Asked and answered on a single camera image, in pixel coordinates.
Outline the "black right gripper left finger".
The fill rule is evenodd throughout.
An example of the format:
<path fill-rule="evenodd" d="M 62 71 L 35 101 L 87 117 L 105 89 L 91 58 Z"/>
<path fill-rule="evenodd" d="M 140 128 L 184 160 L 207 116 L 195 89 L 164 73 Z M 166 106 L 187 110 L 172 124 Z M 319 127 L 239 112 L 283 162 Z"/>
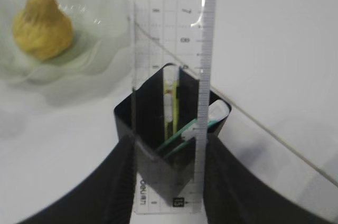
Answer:
<path fill-rule="evenodd" d="M 23 223 L 129 223 L 135 193 L 135 140 L 123 138 L 73 190 Z"/>

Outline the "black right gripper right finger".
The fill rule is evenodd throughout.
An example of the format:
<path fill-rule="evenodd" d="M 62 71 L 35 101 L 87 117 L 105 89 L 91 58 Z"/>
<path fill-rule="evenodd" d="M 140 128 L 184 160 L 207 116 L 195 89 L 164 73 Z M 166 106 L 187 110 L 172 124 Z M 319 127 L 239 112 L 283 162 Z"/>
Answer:
<path fill-rule="evenodd" d="M 204 207 L 208 223 L 326 223 L 254 176 L 216 136 L 206 145 Z"/>

